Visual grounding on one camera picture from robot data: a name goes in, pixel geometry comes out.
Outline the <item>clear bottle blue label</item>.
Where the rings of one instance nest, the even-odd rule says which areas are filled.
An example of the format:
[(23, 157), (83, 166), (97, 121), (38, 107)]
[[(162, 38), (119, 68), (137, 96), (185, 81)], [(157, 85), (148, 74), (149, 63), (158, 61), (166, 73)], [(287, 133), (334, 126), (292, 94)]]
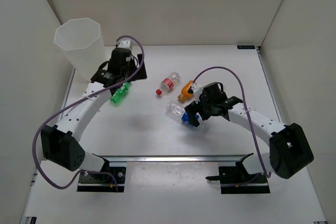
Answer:
[(165, 113), (168, 117), (174, 119), (183, 126), (194, 127), (194, 125), (190, 123), (188, 114), (184, 107), (179, 103), (170, 101), (165, 107)]

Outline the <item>green plastic soda bottle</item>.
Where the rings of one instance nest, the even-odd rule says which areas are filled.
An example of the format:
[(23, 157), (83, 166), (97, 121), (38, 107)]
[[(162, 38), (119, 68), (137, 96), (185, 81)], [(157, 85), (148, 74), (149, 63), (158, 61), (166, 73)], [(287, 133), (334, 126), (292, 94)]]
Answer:
[(121, 104), (123, 99), (127, 96), (129, 90), (130, 90), (131, 83), (130, 82), (125, 82), (121, 87), (119, 87), (115, 93), (111, 96), (110, 102), (118, 106)]

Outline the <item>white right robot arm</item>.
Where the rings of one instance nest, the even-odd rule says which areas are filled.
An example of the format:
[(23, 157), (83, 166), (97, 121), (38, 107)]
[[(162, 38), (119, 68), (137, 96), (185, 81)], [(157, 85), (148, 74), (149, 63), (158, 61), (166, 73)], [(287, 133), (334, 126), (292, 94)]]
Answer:
[(247, 154), (236, 162), (236, 177), (240, 181), (247, 182), (257, 173), (274, 173), (288, 179), (313, 162), (314, 155), (300, 125), (286, 125), (265, 117), (245, 106), (242, 99), (228, 97), (219, 82), (204, 87), (193, 83), (187, 91), (195, 98), (185, 108), (194, 127), (200, 121), (220, 116), (249, 130), (269, 147), (268, 153)]

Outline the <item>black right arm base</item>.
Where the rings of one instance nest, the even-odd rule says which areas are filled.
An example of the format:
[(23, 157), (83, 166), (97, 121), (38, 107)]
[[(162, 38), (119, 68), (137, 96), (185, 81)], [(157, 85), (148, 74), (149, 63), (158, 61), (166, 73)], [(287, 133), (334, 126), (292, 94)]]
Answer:
[(249, 156), (252, 156), (252, 153), (240, 158), (234, 166), (219, 166), (219, 175), (207, 176), (205, 179), (208, 182), (219, 182), (222, 195), (269, 194), (266, 176), (262, 173), (248, 174), (243, 167), (243, 161)]

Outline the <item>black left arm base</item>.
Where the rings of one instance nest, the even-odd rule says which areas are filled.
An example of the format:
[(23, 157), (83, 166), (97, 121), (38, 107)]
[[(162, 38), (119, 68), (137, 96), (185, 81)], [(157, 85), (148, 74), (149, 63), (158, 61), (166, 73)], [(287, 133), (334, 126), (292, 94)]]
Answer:
[(127, 164), (125, 162), (110, 162), (108, 168), (104, 168), (108, 174), (94, 174), (81, 172), (78, 178), (77, 191), (86, 193), (123, 193)]

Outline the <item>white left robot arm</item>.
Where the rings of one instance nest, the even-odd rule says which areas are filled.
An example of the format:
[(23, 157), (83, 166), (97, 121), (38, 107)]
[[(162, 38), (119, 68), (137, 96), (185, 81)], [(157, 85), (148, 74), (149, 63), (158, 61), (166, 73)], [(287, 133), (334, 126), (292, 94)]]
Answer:
[(72, 107), (54, 126), (44, 126), (41, 144), (45, 159), (69, 170), (90, 172), (98, 182), (110, 176), (108, 161), (86, 152), (80, 139), (86, 127), (99, 109), (126, 82), (146, 79), (144, 54), (138, 55), (138, 63), (130, 49), (115, 48), (108, 61), (103, 62), (93, 74), (83, 94), (84, 101)]

